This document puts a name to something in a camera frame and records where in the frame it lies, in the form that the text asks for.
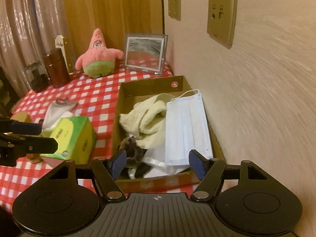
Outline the light blue face mask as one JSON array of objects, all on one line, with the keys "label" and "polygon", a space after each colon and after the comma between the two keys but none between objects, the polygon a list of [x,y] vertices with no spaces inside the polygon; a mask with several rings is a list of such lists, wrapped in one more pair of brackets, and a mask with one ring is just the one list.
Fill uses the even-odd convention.
[{"label": "light blue face mask", "polygon": [[198,89],[186,91],[166,104],[166,164],[189,165],[189,153],[193,149],[207,159],[213,158],[204,103]]}]

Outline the white grey sock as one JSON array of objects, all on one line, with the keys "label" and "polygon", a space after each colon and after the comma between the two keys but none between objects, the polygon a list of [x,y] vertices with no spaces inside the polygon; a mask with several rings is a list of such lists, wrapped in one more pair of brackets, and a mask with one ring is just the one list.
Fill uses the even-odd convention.
[{"label": "white grey sock", "polygon": [[77,106],[77,101],[70,101],[68,97],[57,99],[52,102],[47,109],[46,115],[42,123],[42,129],[52,128],[58,122],[59,118],[65,113],[70,112]]}]

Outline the green tissue box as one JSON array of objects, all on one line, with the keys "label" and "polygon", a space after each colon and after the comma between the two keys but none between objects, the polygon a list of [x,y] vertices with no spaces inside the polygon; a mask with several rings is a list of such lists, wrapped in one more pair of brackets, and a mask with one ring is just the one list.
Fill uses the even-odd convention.
[{"label": "green tissue box", "polygon": [[88,117],[61,118],[52,130],[43,133],[56,140],[58,149],[52,154],[40,154],[42,158],[71,159],[76,164],[89,162],[97,134]]}]

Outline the clear jar with green lid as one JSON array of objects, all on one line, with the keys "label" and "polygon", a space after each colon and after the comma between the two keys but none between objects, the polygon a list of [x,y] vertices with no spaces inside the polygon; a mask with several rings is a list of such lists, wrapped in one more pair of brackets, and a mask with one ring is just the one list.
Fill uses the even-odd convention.
[{"label": "clear jar with green lid", "polygon": [[35,93],[39,93],[49,86],[47,71],[40,61],[28,64],[24,69],[24,75]]}]

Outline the cream fluffy towel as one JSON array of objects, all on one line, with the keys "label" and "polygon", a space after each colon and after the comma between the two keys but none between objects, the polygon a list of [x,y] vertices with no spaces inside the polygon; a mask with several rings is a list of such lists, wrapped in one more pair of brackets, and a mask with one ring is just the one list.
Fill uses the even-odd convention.
[{"label": "cream fluffy towel", "polygon": [[136,139],[139,147],[151,147],[165,123],[166,104],[173,98],[167,93],[158,94],[138,102],[129,113],[119,115],[120,125],[129,136]]}]

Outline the brown cardboard box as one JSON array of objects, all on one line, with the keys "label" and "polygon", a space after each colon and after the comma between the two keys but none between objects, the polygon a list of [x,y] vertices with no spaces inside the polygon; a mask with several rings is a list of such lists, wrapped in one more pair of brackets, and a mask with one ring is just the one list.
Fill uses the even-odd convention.
[{"label": "brown cardboard box", "polygon": [[[149,99],[152,96],[168,93],[178,97],[186,91],[189,91],[190,85],[184,76],[169,76],[164,78],[151,78],[120,84],[116,111],[114,117],[114,126],[112,132],[112,152],[114,155],[118,145],[127,137],[126,131],[119,123],[121,113],[130,112],[134,105]],[[159,137],[153,141],[151,147],[155,144],[164,142],[165,137]],[[183,186],[196,185],[199,182],[194,172],[190,169],[173,176],[140,178],[131,180],[122,176],[116,181],[121,190],[125,193],[132,192],[162,192],[167,189],[180,189]]]}]

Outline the dark red cylindrical canister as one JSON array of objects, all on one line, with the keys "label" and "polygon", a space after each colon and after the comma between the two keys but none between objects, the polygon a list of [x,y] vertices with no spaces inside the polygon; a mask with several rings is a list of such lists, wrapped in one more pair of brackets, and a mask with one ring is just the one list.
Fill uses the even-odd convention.
[{"label": "dark red cylindrical canister", "polygon": [[70,82],[70,76],[60,48],[50,50],[43,61],[54,88],[60,88]]}]

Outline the red white checkered tablecloth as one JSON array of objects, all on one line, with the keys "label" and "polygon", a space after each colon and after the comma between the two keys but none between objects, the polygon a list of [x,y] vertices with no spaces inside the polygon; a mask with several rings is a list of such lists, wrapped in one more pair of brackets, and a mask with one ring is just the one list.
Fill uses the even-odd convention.
[{"label": "red white checkered tablecloth", "polygon": [[[88,117],[97,134],[95,148],[90,159],[109,158],[112,149],[111,135],[120,84],[133,80],[152,78],[151,74],[127,71],[121,65],[113,74],[91,79],[81,74],[61,88],[48,87],[35,93],[29,91],[13,113],[26,112],[32,122],[38,123],[46,115],[48,106],[58,98],[76,101],[72,110],[75,116]],[[1,166],[1,208],[12,211],[15,198],[51,170],[45,162],[32,164],[23,157],[15,167]]]}]

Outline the pink starfish plush toy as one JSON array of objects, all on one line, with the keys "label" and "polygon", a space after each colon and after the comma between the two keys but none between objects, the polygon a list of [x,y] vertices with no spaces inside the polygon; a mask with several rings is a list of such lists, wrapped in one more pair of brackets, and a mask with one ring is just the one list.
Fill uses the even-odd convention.
[{"label": "pink starfish plush toy", "polygon": [[80,55],[75,62],[75,69],[90,78],[99,78],[114,72],[116,60],[122,60],[122,50],[107,48],[102,31],[94,30],[87,51]]}]

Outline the sheer grey curtain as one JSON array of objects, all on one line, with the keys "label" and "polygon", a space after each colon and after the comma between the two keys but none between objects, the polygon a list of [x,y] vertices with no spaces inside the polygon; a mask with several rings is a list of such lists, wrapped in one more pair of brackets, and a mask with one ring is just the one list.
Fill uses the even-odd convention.
[{"label": "sheer grey curtain", "polygon": [[67,65],[74,70],[75,54],[66,22],[65,0],[1,0],[1,68],[19,97],[30,87],[23,73],[32,62],[66,40]]}]

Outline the golden brown curtain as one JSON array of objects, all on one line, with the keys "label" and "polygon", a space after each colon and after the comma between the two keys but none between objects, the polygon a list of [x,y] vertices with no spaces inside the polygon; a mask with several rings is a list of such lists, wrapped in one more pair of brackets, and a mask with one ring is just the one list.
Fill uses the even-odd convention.
[{"label": "golden brown curtain", "polygon": [[89,47],[99,28],[108,48],[123,50],[127,33],[163,33],[162,0],[63,0],[74,54]]}]

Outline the gold wall socket plate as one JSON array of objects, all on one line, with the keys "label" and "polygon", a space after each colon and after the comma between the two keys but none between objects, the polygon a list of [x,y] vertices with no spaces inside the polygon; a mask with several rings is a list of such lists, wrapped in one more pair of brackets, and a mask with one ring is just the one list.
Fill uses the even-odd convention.
[{"label": "gold wall socket plate", "polygon": [[226,47],[231,47],[235,33],[238,0],[208,0],[207,33]]}]

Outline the gold wall switch plate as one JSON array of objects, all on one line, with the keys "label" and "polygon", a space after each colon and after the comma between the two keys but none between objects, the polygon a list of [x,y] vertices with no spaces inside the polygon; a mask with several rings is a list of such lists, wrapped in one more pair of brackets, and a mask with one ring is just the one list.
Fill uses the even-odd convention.
[{"label": "gold wall switch plate", "polygon": [[168,0],[168,15],[174,20],[181,21],[181,0]]}]

